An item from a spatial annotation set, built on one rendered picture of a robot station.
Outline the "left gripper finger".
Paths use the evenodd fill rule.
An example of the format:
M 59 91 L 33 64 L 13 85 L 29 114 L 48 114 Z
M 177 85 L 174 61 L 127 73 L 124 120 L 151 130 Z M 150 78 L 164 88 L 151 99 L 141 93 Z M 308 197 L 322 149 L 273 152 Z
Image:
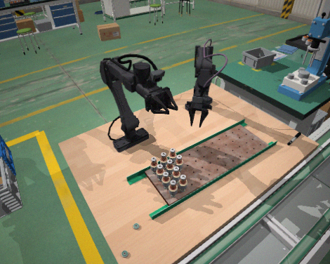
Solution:
M 195 110 L 192 109 L 192 108 L 188 108 L 188 112 L 189 112 L 189 115 L 190 115 L 190 125 L 192 126 L 193 121 L 194 121 Z
M 205 118 L 207 117 L 208 114 L 209 114 L 209 112 L 207 110 L 202 110 L 200 123 L 199 123 L 200 128 L 201 128 L 201 125 L 202 125 L 203 121 L 205 120 Z

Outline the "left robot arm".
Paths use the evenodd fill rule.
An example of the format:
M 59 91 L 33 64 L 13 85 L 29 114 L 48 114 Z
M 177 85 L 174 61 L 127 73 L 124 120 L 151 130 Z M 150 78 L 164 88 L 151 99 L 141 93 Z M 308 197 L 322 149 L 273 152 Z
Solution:
M 198 58 L 199 55 L 199 58 Z M 205 47 L 205 56 L 213 55 L 213 46 Z M 194 93 L 196 90 L 202 91 L 203 86 L 209 81 L 209 79 L 216 73 L 216 66 L 213 65 L 212 57 L 204 58 L 204 47 L 195 46 L 195 57 L 194 57 L 194 67 L 195 67 L 195 78 L 197 78 L 194 86 Z M 213 68 L 213 69 L 212 69 Z M 206 85 L 205 91 L 209 92 L 209 86 L 212 80 Z M 210 102 L 213 98 L 205 95 L 201 97 L 192 97 L 193 103 L 203 103 L 203 101 Z

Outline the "yellow floor marking line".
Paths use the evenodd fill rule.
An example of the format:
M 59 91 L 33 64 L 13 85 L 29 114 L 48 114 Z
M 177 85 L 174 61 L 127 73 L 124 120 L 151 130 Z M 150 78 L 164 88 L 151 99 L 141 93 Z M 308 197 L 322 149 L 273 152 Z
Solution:
M 104 264 L 60 170 L 44 131 L 35 133 L 49 173 L 86 264 Z
M 34 131 L 32 133 L 28 133 L 27 135 L 24 135 L 24 136 L 21 136 L 19 138 L 14 139 L 14 140 L 8 141 L 8 142 L 6 142 L 6 144 L 7 144 L 8 147 L 10 147 L 12 145 L 21 143 L 22 141 L 25 141 L 25 140 L 28 140 L 30 138 L 35 137 L 36 136 L 35 133 L 38 133 L 38 132 L 39 132 L 39 130 Z

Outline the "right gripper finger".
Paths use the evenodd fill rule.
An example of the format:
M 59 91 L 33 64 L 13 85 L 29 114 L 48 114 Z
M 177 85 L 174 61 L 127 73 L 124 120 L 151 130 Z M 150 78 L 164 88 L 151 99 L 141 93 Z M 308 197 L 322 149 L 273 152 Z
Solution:
M 169 108 L 169 109 L 171 109 L 171 110 L 178 111 L 178 106 L 175 103 L 170 90 L 165 91 L 165 96 L 166 96 L 166 107 Z M 173 103 L 174 106 L 172 106 L 171 103 Z
M 163 104 L 163 102 L 155 95 L 151 97 L 152 101 L 152 113 L 153 114 L 169 114 L 169 110 Z M 165 111 L 159 110 L 159 106 L 161 106 Z

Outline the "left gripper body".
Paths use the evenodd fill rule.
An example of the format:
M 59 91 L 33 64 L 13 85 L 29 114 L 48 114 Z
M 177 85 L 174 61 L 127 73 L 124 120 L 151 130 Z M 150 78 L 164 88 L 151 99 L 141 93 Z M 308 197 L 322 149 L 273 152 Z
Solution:
M 200 90 L 196 90 L 195 93 L 193 93 L 193 96 L 195 97 L 201 97 L 203 98 L 205 95 L 208 95 L 209 93 L 207 93 L 206 91 L 204 92 L 203 95 L 200 95 Z M 202 110 L 212 110 L 212 106 L 210 104 L 206 104 L 207 101 L 203 101 L 203 103 L 193 103 L 193 102 L 189 102 L 187 101 L 187 104 L 189 106 L 189 108 L 192 108 L 196 111 L 202 111 Z M 207 110 L 208 111 L 208 110 Z

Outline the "brown perforated board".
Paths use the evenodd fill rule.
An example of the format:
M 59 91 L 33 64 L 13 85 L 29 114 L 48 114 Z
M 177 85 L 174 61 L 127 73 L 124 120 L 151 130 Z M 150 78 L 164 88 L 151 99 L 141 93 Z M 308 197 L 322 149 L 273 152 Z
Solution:
M 181 192 L 178 187 L 175 197 L 171 197 L 169 189 L 164 189 L 162 181 L 151 169 L 146 170 L 145 175 L 170 206 L 267 146 L 266 142 L 239 124 L 181 153 L 183 168 L 180 175 L 186 175 L 187 188 Z

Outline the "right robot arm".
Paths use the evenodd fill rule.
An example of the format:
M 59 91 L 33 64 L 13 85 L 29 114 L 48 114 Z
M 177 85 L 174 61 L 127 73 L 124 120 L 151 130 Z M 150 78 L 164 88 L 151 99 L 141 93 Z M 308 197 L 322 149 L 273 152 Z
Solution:
M 101 78 L 103 82 L 108 85 L 108 88 L 114 96 L 122 123 L 121 130 L 125 134 L 125 136 L 113 141 L 114 146 L 118 150 L 149 135 L 144 128 L 136 130 L 136 128 L 139 127 L 140 122 L 139 119 L 136 118 L 136 115 L 131 111 L 122 88 L 123 84 L 128 91 L 132 93 L 137 92 L 143 97 L 143 90 L 147 87 L 149 74 L 150 81 L 152 83 L 157 83 L 162 80 L 165 71 L 161 69 L 151 71 L 149 63 L 137 62 L 133 64 L 133 70 L 127 72 L 111 60 L 100 61 Z

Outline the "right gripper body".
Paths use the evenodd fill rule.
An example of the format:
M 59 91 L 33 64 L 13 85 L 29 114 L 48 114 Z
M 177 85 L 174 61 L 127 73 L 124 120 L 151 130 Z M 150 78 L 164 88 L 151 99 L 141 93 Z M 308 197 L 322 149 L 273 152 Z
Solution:
M 149 110 L 152 111 L 152 101 L 151 97 L 157 96 L 163 104 L 166 106 L 166 96 L 165 96 L 165 91 L 170 90 L 169 87 L 158 87 L 157 83 L 152 83 L 150 81 L 150 74 L 149 74 L 149 79 L 147 79 L 147 87 L 144 88 L 143 90 L 143 97 L 145 99 L 145 109 L 149 112 Z

